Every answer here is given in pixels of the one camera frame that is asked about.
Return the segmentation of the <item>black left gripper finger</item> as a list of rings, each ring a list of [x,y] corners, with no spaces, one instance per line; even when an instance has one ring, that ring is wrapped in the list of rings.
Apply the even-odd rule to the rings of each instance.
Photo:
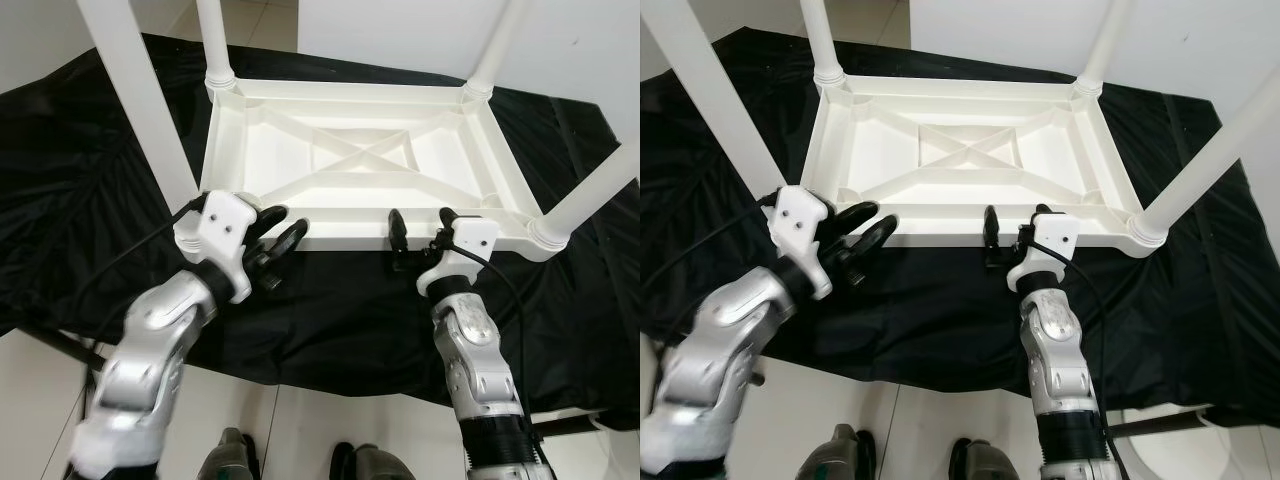
[[[270,229],[285,220],[287,216],[288,207],[284,205],[273,205],[259,211],[255,223],[250,225],[250,239],[260,241]]]
[[[306,218],[297,219],[292,225],[284,229],[276,241],[265,250],[265,262],[275,262],[283,256],[297,250],[298,243],[303,239],[310,227],[310,221]]]
[[[855,232],[865,221],[874,218],[879,211],[879,205],[874,201],[854,204],[829,219],[829,233],[833,236],[847,236]]]
[[[849,248],[849,259],[860,262],[881,250],[899,225],[897,215],[887,215],[872,224]]]

